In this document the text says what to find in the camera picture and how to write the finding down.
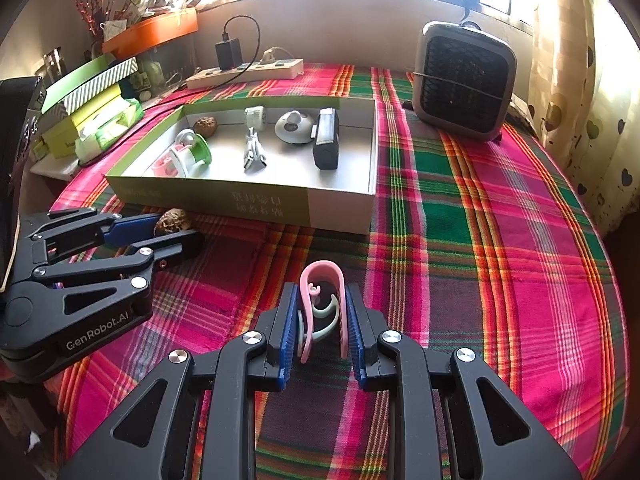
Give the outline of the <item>green white shallow cardboard box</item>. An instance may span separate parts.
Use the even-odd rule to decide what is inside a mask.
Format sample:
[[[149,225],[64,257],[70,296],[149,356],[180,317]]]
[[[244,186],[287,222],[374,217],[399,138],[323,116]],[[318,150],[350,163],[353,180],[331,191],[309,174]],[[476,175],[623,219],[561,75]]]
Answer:
[[[266,109],[262,131],[246,128],[244,110]],[[314,144],[291,145],[274,133],[290,110],[318,119],[334,107],[340,118],[337,170],[320,170]],[[187,177],[157,177],[151,166],[183,129],[214,116],[209,138],[212,162],[194,166]],[[345,233],[369,231],[378,173],[378,120],[375,102],[335,96],[262,96],[184,104],[163,117],[116,162],[106,178],[125,203],[179,207],[265,222]]]

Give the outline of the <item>black rectangular lighter device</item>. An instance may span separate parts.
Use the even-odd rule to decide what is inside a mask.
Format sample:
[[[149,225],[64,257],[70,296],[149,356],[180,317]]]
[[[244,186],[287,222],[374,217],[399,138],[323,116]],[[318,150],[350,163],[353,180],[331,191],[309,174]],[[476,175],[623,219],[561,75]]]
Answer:
[[[340,154],[340,118],[334,107],[322,108],[314,130],[314,163],[320,170],[337,170]]]

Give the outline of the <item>green striped gift box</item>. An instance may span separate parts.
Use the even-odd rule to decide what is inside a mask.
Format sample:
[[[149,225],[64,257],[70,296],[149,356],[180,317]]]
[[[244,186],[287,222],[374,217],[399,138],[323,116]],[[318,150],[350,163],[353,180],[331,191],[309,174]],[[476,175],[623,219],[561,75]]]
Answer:
[[[81,65],[47,88],[43,114],[62,105],[70,115],[113,84],[118,84],[138,70],[136,58],[117,61],[107,53]]]

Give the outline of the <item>white round dome gadget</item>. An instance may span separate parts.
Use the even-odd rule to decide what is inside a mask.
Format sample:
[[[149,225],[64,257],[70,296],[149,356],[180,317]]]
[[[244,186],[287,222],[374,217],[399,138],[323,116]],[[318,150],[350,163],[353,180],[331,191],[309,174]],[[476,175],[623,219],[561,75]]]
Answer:
[[[292,145],[307,144],[312,140],[312,117],[299,110],[284,113],[274,125],[274,133],[283,142]]]

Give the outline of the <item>orange tray shelf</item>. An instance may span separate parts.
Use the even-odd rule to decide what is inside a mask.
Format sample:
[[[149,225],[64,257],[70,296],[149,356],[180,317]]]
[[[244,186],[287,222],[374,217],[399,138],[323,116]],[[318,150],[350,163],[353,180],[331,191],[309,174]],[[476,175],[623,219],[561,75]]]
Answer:
[[[102,53],[111,53],[116,60],[123,61],[197,31],[198,14],[195,9],[169,12],[142,20],[105,41]]]

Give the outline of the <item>white plug on strip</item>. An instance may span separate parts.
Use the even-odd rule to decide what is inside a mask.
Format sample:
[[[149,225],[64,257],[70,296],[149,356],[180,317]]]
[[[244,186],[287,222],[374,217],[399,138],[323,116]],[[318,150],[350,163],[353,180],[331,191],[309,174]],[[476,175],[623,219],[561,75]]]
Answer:
[[[292,55],[292,53],[289,50],[286,50],[285,48],[282,48],[282,47],[274,46],[264,51],[260,62],[262,63],[262,65],[275,63],[278,60],[277,58],[278,54],[284,54],[285,57],[288,58],[289,60],[291,58],[294,58],[294,55]]]

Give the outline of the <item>brown walnut in box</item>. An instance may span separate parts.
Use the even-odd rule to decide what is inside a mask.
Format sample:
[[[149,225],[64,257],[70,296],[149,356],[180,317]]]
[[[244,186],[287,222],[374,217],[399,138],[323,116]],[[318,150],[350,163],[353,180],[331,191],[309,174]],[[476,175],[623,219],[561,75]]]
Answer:
[[[192,129],[204,139],[208,139],[217,131],[218,122],[214,116],[201,117],[194,122]]]

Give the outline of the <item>pink white hook clip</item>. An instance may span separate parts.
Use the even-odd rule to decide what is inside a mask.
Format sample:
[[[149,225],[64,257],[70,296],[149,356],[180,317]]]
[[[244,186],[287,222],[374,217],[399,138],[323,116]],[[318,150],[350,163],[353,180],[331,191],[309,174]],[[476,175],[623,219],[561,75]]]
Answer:
[[[333,261],[318,260],[300,274],[298,290],[303,307],[297,312],[297,356],[305,364],[312,345],[340,328],[340,355],[348,356],[346,284],[341,268]]]

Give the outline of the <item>plaid red green blanket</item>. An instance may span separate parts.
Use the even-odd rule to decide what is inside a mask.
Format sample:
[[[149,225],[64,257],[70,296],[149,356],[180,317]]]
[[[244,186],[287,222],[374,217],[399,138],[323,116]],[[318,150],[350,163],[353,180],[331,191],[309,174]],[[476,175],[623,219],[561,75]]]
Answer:
[[[336,262],[390,327],[442,352],[480,354],[596,478],[623,437],[628,339],[602,240],[540,144],[512,127],[497,143],[413,125],[412,79],[314,65],[296,81],[179,91],[151,107],[140,140],[184,104],[255,96],[350,96],[376,105],[371,229],[358,236],[198,216],[198,258],[157,275],[152,318],[49,382],[65,462],[168,352],[204,353],[255,326],[308,264]]]

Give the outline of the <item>brown walnut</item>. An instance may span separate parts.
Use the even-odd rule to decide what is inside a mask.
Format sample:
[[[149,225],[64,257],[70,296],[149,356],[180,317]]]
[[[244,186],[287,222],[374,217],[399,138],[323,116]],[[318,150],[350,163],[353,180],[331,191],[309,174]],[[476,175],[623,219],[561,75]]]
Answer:
[[[155,223],[153,234],[163,236],[186,231],[191,227],[188,213],[181,208],[171,208],[164,212]]]
[[[201,117],[194,122],[192,129],[204,139],[208,139],[217,131],[218,122],[214,116]]]

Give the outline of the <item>grey space heater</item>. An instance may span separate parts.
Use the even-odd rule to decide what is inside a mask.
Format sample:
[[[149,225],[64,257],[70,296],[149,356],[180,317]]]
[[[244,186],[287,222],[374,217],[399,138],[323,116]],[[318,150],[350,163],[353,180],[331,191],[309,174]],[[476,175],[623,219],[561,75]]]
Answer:
[[[512,48],[475,24],[429,22],[416,50],[412,109],[434,127],[495,141],[506,119],[517,68]]]

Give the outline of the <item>green tissue pack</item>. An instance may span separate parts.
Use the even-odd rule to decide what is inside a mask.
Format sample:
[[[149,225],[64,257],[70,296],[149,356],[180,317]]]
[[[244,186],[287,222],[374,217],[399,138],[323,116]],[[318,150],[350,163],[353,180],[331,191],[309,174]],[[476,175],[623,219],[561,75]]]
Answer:
[[[137,99],[120,97],[102,108],[76,139],[75,153],[79,162],[85,165],[102,155],[142,117],[143,108]]]

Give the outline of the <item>yellow green box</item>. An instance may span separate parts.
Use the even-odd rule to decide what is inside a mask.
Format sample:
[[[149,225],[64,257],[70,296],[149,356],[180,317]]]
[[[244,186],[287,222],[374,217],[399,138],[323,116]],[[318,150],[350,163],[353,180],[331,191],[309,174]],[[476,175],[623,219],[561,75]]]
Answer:
[[[119,84],[113,84],[70,115],[62,116],[62,105],[55,105],[51,114],[44,114],[39,122],[38,131],[42,134],[43,143],[48,151],[55,158],[73,155],[76,139],[80,137],[85,125],[95,118],[102,108],[121,96]]]

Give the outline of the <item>pink suction hook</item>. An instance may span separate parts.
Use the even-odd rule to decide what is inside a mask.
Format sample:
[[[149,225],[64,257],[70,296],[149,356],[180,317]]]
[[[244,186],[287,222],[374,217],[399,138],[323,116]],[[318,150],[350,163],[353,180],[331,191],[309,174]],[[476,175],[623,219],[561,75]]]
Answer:
[[[184,177],[186,167],[179,154],[186,149],[183,144],[171,145],[170,148],[152,163],[151,171],[157,177]]]

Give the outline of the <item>white small cylinder cap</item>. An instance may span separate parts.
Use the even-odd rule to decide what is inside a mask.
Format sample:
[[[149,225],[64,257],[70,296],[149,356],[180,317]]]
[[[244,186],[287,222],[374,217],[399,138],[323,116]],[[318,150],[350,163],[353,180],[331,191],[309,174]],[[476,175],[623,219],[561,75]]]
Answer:
[[[251,106],[244,110],[247,129],[262,131],[266,125],[266,109],[263,106]]]

